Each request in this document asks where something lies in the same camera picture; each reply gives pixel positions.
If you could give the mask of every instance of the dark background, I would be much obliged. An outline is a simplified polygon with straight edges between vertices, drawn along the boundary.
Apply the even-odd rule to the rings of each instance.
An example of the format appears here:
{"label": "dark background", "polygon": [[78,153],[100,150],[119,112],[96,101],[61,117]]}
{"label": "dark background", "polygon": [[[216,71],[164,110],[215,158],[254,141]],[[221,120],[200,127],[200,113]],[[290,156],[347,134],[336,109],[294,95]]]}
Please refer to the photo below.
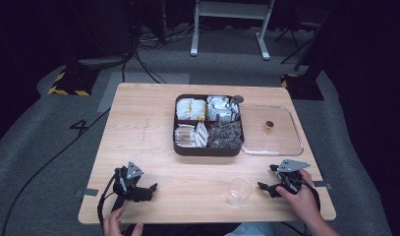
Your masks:
{"label": "dark background", "polygon": [[[400,235],[400,1],[339,2],[309,53],[323,59],[310,66],[321,66],[336,86],[352,144],[381,195],[392,232]],[[165,3],[168,27],[193,21],[194,0]],[[68,2],[57,4],[71,50],[80,59],[99,56]],[[83,1],[74,4],[92,29]],[[161,1],[142,5],[143,23],[163,36],[163,22],[155,18]],[[39,80],[65,64],[49,30],[56,29],[48,28],[33,2],[0,1],[0,139],[39,99]]]}

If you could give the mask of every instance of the person's right hand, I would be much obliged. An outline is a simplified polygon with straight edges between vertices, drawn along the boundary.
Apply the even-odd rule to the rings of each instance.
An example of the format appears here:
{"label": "person's right hand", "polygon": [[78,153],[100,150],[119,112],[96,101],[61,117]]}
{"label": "person's right hand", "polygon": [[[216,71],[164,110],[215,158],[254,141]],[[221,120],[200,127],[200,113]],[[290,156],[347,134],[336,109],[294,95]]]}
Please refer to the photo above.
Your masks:
{"label": "person's right hand", "polygon": [[[300,174],[302,178],[310,184],[310,186],[313,185],[313,179],[309,172],[300,169]],[[289,203],[295,214],[297,214],[297,216],[304,222],[321,217],[318,208],[316,207],[313,192],[306,185],[301,185],[301,189],[296,195],[289,193],[286,189],[280,186],[276,187],[276,191]]]}
{"label": "person's right hand", "polygon": [[[306,170],[300,169],[300,174],[310,186],[313,186],[311,174]],[[313,192],[307,185],[301,185],[300,191],[296,195],[289,193],[283,187],[276,187],[276,191],[289,203],[295,214],[308,225],[314,236],[339,235],[321,216],[316,206]]]}

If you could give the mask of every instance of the black cable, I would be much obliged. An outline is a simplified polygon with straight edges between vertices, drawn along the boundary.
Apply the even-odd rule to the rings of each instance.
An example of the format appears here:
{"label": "black cable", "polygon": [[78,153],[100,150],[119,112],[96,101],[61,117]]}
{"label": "black cable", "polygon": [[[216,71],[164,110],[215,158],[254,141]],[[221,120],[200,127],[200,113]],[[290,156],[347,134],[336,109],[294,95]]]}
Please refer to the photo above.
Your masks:
{"label": "black cable", "polygon": [[[136,50],[136,59],[138,59],[139,63],[142,65],[142,67],[144,68],[144,70],[147,72],[147,74],[154,80],[156,81],[158,84],[161,84],[161,82],[159,82],[150,72],[149,68],[146,66],[146,64],[141,60],[141,58],[139,57],[139,53],[138,50]],[[162,82],[164,84],[166,84],[166,82],[156,73],[154,73],[157,77],[160,78],[160,80],[162,80]]]}
{"label": "black cable", "polygon": [[124,69],[126,68],[126,64],[127,64],[127,62],[128,62],[129,60],[130,60],[130,56],[127,57],[126,61],[125,61],[124,64],[123,64],[123,67],[122,67],[122,80],[123,80],[123,83],[126,82],[126,76],[125,76],[125,74],[124,74]]}
{"label": "black cable", "polygon": [[294,230],[297,234],[299,234],[301,236],[308,236],[307,234],[302,233],[300,230],[298,230],[294,226],[290,225],[289,223],[281,222],[281,224],[288,226],[289,228],[291,228],[292,230]]}
{"label": "black cable", "polygon": [[107,194],[108,189],[110,188],[111,183],[117,176],[117,171],[114,171],[114,175],[111,177],[110,181],[108,181],[107,186],[105,187],[104,193],[102,193],[101,197],[99,198],[98,206],[96,208],[97,214],[98,214],[98,220],[99,224],[101,225],[101,230],[104,232],[104,216],[102,215],[102,209],[104,208],[104,201],[113,193],[109,194],[107,197],[105,195]]}
{"label": "black cable", "polygon": [[16,197],[14,198],[12,204],[10,205],[9,211],[7,212],[6,218],[4,220],[3,224],[3,229],[1,231],[1,235],[5,236],[6,235],[6,228],[7,224],[9,222],[10,214],[13,211],[13,208],[15,207],[15,204],[17,200],[19,199],[20,195],[22,192],[25,190],[25,188],[30,184],[30,182],[47,166],[49,165],[54,159],[56,159],[59,155],[61,155],[66,149],[68,149],[71,145],[73,145],[83,134],[86,133],[93,125],[95,125],[96,122],[98,122],[101,117],[103,117],[105,114],[107,114],[110,111],[111,108],[108,108],[104,113],[102,113],[97,119],[95,119],[92,124],[90,124],[87,129],[84,129],[76,138],[74,138],[69,144],[67,144],[64,148],[62,148],[58,153],[56,153],[52,158],[50,158],[45,164],[43,164],[23,185],[21,190],[16,194]]}

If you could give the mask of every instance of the metal stand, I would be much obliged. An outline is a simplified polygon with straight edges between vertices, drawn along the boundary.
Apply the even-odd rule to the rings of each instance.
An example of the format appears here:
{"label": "metal stand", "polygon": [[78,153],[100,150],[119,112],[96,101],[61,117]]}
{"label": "metal stand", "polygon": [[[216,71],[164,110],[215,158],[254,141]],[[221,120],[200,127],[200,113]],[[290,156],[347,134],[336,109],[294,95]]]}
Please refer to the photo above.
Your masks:
{"label": "metal stand", "polygon": [[194,18],[194,35],[191,45],[191,56],[198,55],[199,47],[199,23],[200,16],[208,17],[225,17],[225,18],[241,18],[263,20],[260,32],[256,33],[257,43],[264,60],[269,60],[270,56],[264,43],[264,34],[266,33],[267,24],[270,19],[274,0],[270,0],[267,5],[258,4],[242,4],[242,3],[226,3],[226,2],[201,2],[197,0],[196,15]]}

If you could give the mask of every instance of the yellow black tape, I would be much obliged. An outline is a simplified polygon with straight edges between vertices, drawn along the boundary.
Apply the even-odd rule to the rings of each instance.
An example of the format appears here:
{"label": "yellow black tape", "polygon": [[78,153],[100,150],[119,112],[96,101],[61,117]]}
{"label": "yellow black tape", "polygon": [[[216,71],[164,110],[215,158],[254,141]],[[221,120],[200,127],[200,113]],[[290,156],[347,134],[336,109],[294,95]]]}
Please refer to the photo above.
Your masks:
{"label": "yellow black tape", "polygon": [[58,88],[59,84],[64,83],[62,79],[65,80],[65,70],[63,69],[58,77],[56,77],[55,82],[49,90],[49,94],[57,93],[62,95],[91,95],[90,90],[76,89],[76,88]]}

